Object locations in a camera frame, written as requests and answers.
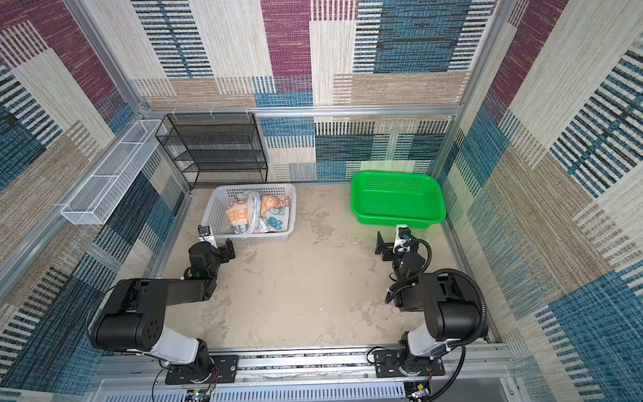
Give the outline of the blue bunny pattern towel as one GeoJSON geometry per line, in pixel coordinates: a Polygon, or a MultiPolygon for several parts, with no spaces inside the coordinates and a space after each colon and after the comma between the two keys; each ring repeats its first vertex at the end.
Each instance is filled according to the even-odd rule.
{"type": "Polygon", "coordinates": [[[256,234],[281,233],[288,231],[290,207],[267,209],[259,218],[256,234]]]}

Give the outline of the orange blue lettered towel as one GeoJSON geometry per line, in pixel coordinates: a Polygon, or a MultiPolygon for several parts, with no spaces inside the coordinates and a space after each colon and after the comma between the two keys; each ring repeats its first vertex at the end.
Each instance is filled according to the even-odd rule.
{"type": "Polygon", "coordinates": [[[255,234],[259,218],[267,209],[291,207],[291,205],[290,196],[245,192],[229,199],[227,216],[236,234],[255,234]]]}

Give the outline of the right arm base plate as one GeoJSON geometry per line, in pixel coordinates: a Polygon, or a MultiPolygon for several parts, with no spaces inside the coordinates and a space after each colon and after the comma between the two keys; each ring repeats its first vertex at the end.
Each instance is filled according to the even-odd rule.
{"type": "Polygon", "coordinates": [[[375,367],[378,378],[415,378],[445,375],[445,368],[440,360],[416,358],[396,349],[371,348],[366,354],[366,360],[375,367]]]}

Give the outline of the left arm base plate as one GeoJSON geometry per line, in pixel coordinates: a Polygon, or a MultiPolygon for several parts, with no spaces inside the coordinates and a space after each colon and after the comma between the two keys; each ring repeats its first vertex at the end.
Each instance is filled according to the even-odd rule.
{"type": "Polygon", "coordinates": [[[239,355],[211,355],[206,363],[170,365],[165,385],[214,385],[235,382],[239,355]]]}

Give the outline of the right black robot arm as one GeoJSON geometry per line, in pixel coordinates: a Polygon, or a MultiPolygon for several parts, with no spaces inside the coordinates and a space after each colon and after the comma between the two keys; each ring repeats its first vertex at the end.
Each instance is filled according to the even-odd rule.
{"type": "Polygon", "coordinates": [[[406,226],[392,242],[377,235],[375,254],[392,263],[385,302],[402,313],[422,313],[424,321],[403,333],[396,348],[377,347],[367,353],[379,378],[441,376],[442,358],[488,334],[488,309],[482,289],[462,271],[430,271],[430,245],[406,226]]]}

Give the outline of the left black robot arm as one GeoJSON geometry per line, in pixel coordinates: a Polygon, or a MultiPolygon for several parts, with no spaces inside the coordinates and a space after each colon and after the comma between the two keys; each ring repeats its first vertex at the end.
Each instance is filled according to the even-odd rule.
{"type": "Polygon", "coordinates": [[[235,258],[232,240],[223,246],[200,241],[189,248],[190,266],[181,279],[133,278],[119,281],[89,328],[93,347],[139,353],[167,367],[167,385],[202,384],[220,375],[207,343],[165,324],[169,306],[208,301],[219,268],[235,258]]]}

